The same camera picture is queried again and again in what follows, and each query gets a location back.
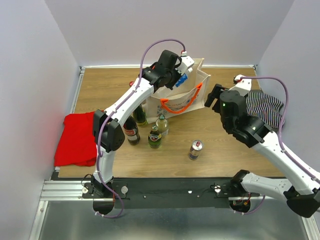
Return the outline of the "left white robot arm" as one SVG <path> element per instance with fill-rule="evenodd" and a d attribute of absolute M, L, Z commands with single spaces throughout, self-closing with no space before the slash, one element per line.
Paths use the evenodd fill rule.
<path fill-rule="evenodd" d="M 93 192 L 99 198 L 110 194 L 109 181 L 113 178 L 116 151 L 125 141 L 123 125 L 131 113 L 159 88 L 173 89 L 176 82 L 193 65 L 187 51 L 177 55 L 164 50 L 158 61 L 140 69 L 133 86 L 106 110 L 96 110 L 93 115 L 93 135 L 97 148 L 95 171 L 91 178 Z"/>

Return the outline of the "blue label water bottle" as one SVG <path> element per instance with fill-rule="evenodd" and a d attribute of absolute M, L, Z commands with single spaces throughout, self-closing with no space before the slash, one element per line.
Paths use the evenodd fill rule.
<path fill-rule="evenodd" d="M 179 87 L 180 85 L 182 85 L 186 80 L 188 79 L 188 76 L 186 74 L 183 74 L 179 80 L 175 83 L 175 87 Z"/>

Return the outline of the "beige canvas tote bag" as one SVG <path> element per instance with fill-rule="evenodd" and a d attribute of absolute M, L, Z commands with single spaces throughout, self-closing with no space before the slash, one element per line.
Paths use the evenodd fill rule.
<path fill-rule="evenodd" d="M 204 58 L 195 58 L 192 72 L 178 87 L 170 90 L 162 87 L 147 98 L 142 105 L 147 123 L 154 123 L 160 115 L 171 118 L 190 111 L 202 109 L 210 82 L 210 75 L 202 71 Z"/>

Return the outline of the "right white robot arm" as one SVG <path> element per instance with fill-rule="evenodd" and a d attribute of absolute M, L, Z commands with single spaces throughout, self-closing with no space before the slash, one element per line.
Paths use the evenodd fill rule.
<path fill-rule="evenodd" d="M 268 158 L 285 178 L 272 179 L 240 170 L 230 180 L 230 191 L 235 196 L 255 193 L 284 201 L 294 213 L 309 218 L 320 208 L 320 174 L 286 148 L 268 124 L 248 114 L 250 90 L 248 84 L 230 89 L 216 84 L 204 105 L 220 114 L 228 134 Z"/>

